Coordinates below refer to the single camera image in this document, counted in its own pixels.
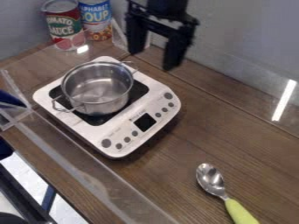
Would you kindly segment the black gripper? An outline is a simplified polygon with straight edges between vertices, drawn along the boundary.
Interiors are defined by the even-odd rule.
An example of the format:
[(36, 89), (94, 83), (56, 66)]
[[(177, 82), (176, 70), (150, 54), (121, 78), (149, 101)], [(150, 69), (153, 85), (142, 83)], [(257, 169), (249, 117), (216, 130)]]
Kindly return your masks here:
[(186, 13), (188, 0), (126, 0), (125, 36), (128, 52), (145, 48), (146, 33), (168, 38), (162, 52), (162, 70), (182, 63), (200, 21)]

